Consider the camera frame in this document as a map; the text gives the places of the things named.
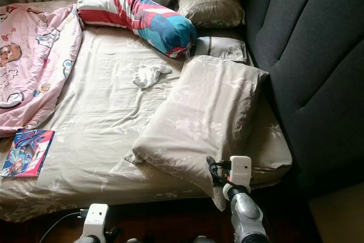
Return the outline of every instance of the pink cartoon blanket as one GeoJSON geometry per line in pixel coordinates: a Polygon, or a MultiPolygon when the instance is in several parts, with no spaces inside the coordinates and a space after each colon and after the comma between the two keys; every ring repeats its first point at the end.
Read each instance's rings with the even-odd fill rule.
{"type": "Polygon", "coordinates": [[[76,5],[51,14],[0,7],[0,36],[0,137],[8,137],[54,111],[81,44],[76,5]]]}

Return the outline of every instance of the wall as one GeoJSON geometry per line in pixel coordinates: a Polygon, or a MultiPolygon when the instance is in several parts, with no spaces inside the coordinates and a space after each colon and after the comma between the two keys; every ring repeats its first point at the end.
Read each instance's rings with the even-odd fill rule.
{"type": "Polygon", "coordinates": [[[364,242],[364,183],[309,201],[323,243],[364,242]]]}

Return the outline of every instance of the black cable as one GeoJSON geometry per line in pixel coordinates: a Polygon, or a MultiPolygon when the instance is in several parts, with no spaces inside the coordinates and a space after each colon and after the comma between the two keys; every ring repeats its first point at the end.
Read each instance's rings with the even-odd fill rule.
{"type": "Polygon", "coordinates": [[[215,171],[214,171],[214,170],[212,170],[212,166],[213,166],[213,165],[215,165],[215,166],[220,166],[220,164],[219,164],[219,163],[216,163],[216,162],[211,162],[211,163],[209,163],[209,171],[210,171],[211,175],[213,175],[215,178],[217,178],[217,179],[221,180],[222,182],[225,182],[225,183],[227,183],[227,184],[229,184],[229,185],[231,185],[231,186],[233,186],[233,187],[238,187],[235,183],[232,183],[231,181],[229,181],[229,180],[227,180],[227,179],[225,179],[225,178],[223,178],[223,177],[221,177],[221,176],[217,175],[217,174],[215,173],[215,171]]]}
{"type": "Polygon", "coordinates": [[[53,224],[53,226],[51,226],[50,228],[49,228],[49,230],[47,230],[47,232],[44,234],[44,236],[42,237],[42,239],[39,241],[39,243],[42,243],[43,242],[43,240],[46,238],[46,236],[54,229],[54,227],[59,223],[59,222],[61,222],[62,220],[64,220],[66,217],[68,217],[68,216],[73,216],[73,215],[79,215],[80,213],[79,212],[77,212],[77,213],[69,213],[68,215],[66,215],[66,216],[64,216],[64,217],[62,217],[60,220],[58,220],[56,223],[54,223],[53,224]]]}

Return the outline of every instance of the striped bolster pillow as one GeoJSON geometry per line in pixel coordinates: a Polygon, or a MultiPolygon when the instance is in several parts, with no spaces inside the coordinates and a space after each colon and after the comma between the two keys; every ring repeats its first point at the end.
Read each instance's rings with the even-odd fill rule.
{"type": "Polygon", "coordinates": [[[77,9],[86,24],[128,28],[169,57],[189,54],[196,42],[190,20],[152,0],[78,0],[77,9]]]}

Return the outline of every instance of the dark gray headboard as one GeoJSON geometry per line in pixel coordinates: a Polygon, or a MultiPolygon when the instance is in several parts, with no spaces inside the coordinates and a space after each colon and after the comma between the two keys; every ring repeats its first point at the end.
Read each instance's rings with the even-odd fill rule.
{"type": "Polygon", "coordinates": [[[246,40],[309,195],[364,181],[364,0],[249,0],[246,40]]]}

